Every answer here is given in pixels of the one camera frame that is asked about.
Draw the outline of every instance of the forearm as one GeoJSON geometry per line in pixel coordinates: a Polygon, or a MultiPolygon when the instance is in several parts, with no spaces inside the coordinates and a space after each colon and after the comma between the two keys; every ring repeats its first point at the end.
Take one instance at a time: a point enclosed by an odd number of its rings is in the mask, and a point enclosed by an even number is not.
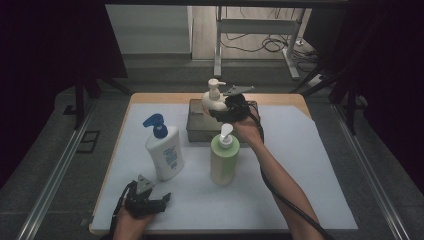
{"type": "MultiPolygon", "coordinates": [[[[315,212],[303,190],[274,158],[266,146],[257,139],[249,141],[249,145],[255,152],[266,178],[276,191],[318,222],[315,212]]],[[[274,197],[274,199],[287,221],[293,239],[322,239],[321,234],[301,216],[287,207],[278,198],[274,197]]]]}

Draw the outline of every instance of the hand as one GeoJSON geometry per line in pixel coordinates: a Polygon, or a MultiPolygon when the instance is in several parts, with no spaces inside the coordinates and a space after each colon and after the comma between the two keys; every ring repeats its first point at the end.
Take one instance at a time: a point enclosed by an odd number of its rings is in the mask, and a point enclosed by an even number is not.
{"type": "Polygon", "coordinates": [[[144,216],[141,219],[135,219],[131,216],[125,207],[121,207],[117,216],[114,240],[138,240],[143,234],[144,229],[154,219],[156,214],[144,216]]]}
{"type": "MultiPolygon", "coordinates": [[[[254,107],[250,107],[251,113],[257,118],[259,118],[259,114],[254,107]]],[[[245,119],[231,123],[237,132],[238,136],[247,142],[251,147],[253,144],[256,144],[258,141],[262,142],[261,135],[258,130],[258,126],[255,121],[248,116],[245,119]]]]}

